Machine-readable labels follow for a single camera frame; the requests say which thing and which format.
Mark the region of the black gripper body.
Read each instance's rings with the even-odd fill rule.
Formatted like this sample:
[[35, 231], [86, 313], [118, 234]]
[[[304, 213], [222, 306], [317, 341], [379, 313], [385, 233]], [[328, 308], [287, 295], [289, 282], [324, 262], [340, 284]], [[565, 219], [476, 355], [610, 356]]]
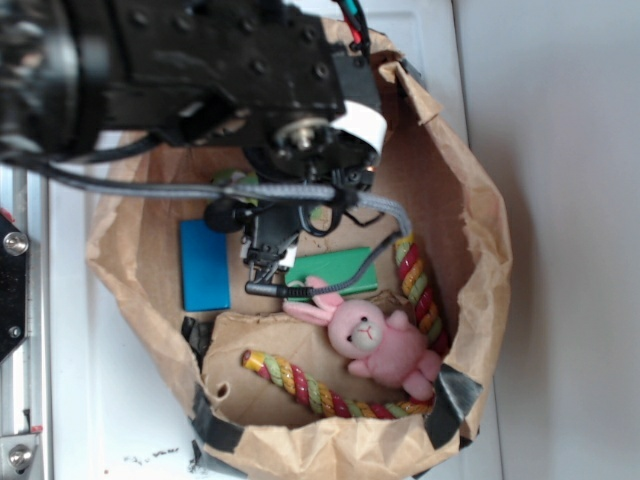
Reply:
[[208, 204], [205, 224], [219, 233], [242, 231], [248, 244], [243, 259], [252, 274], [245, 285], [251, 295], [287, 295], [288, 287], [272, 283], [277, 271], [285, 271], [284, 260], [297, 248], [301, 232], [325, 237], [333, 232], [349, 209], [355, 193], [370, 190], [380, 155], [366, 144], [331, 146], [317, 152], [286, 151], [283, 156], [265, 148], [245, 148], [259, 186], [292, 184], [305, 193], [315, 184], [330, 185], [336, 191], [327, 200], [276, 199], [274, 193], [262, 199], [224, 196]]

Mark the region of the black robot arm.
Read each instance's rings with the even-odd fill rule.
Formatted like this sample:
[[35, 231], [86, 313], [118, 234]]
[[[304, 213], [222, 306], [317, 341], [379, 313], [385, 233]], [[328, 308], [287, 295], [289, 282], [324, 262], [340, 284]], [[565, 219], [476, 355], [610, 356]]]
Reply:
[[[242, 231], [253, 295], [274, 283], [311, 212], [338, 225], [363, 204], [386, 122], [366, 18], [339, 9], [347, 38], [282, 1], [5, 1], [1, 161], [87, 191], [208, 201], [205, 220]], [[138, 185], [65, 164], [123, 160], [161, 145], [238, 147], [257, 186]]]

